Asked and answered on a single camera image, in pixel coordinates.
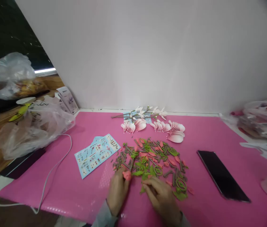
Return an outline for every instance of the dark window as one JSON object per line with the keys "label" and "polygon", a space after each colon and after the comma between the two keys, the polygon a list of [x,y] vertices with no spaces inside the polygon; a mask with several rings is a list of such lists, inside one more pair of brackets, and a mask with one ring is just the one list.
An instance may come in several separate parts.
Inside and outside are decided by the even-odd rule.
{"label": "dark window", "polygon": [[35,70],[53,68],[36,35],[14,0],[0,0],[0,58],[19,52]]}

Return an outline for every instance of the plastic bag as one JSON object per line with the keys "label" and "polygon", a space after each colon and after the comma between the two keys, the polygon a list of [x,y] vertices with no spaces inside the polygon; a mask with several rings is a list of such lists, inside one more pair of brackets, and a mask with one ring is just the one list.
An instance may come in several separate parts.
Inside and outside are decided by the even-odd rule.
{"label": "plastic bag", "polygon": [[48,88],[36,79],[28,57],[14,52],[0,59],[0,89],[0,99],[9,100],[25,98]]}
{"label": "plastic bag", "polygon": [[238,117],[237,126],[256,138],[267,138],[267,100],[249,102]]}
{"label": "plastic bag", "polygon": [[21,121],[1,128],[0,148],[5,160],[46,147],[75,125],[75,116],[63,111],[55,99],[45,96],[44,101],[35,101]]}

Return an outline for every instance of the charging cable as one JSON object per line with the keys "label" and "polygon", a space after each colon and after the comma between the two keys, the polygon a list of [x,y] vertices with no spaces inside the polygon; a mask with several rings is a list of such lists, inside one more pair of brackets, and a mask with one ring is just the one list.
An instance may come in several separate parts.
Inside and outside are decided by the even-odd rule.
{"label": "charging cable", "polygon": [[[40,210],[40,207],[41,207],[41,204],[42,204],[42,200],[43,200],[43,196],[44,196],[45,186],[46,186],[46,183],[47,183],[47,181],[48,181],[48,177],[49,177],[49,175],[51,174],[51,172],[53,171],[53,169],[54,169],[57,165],[59,165],[59,164],[64,160],[64,158],[68,155],[68,153],[69,153],[70,150],[71,150],[71,147],[70,147],[70,149],[68,150],[68,152],[66,153],[66,155],[65,155],[59,162],[57,162],[57,164],[56,164],[56,165],[51,169],[51,171],[48,173],[48,176],[47,176],[47,178],[46,178],[46,180],[45,180],[45,183],[44,183],[44,187],[43,187],[43,191],[42,191],[41,200],[40,200],[40,203],[39,203],[39,206],[38,206],[38,210],[36,210],[35,208],[31,207],[31,209],[33,210],[33,212],[34,212],[35,214],[38,214],[38,213],[39,213],[39,210]],[[25,205],[25,204],[22,204],[22,203],[0,204],[0,207],[11,207],[11,206],[18,206],[18,205]]]}

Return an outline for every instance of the white box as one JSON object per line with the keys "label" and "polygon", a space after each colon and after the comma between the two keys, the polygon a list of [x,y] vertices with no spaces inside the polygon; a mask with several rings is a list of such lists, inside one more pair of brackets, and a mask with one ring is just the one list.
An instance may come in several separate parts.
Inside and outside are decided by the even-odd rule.
{"label": "white box", "polygon": [[60,98],[69,109],[71,114],[75,114],[79,111],[77,103],[74,100],[73,95],[71,94],[70,90],[67,87],[60,87],[57,89],[60,94]]}
{"label": "white box", "polygon": [[55,92],[55,97],[56,97],[57,99],[59,99],[59,105],[60,105],[61,109],[62,109],[63,111],[65,111],[65,112],[71,113],[71,112],[69,111],[69,109],[66,107],[66,105],[64,104],[64,102],[62,101],[62,98],[61,98],[61,95],[60,95],[59,92]]}

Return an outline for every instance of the pink mat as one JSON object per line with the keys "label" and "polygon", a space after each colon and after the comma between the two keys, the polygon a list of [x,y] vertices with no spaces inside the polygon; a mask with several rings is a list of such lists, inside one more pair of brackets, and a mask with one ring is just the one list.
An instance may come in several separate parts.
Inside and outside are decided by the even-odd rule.
{"label": "pink mat", "polygon": [[[113,174],[111,159],[81,179],[74,154],[90,145],[95,136],[110,133],[119,144],[134,145],[136,137],[166,140],[166,133],[154,132],[151,126],[132,135],[123,134],[122,119],[111,119],[115,113],[79,113],[76,126],[67,133],[73,147],[69,155],[49,177],[42,209],[92,223],[106,198]],[[169,144],[181,153],[189,169],[187,185],[195,195],[178,202],[192,226],[267,226],[267,195],[260,181],[267,177],[267,160],[256,149],[244,148],[244,140],[217,117],[168,116],[186,127],[181,144]],[[19,179],[0,191],[0,196],[37,207],[48,172],[65,155],[69,137],[61,136]],[[218,192],[196,151],[215,151],[252,203],[224,199]],[[139,194],[141,178],[134,178],[118,226],[162,226],[158,215],[144,193]]]}

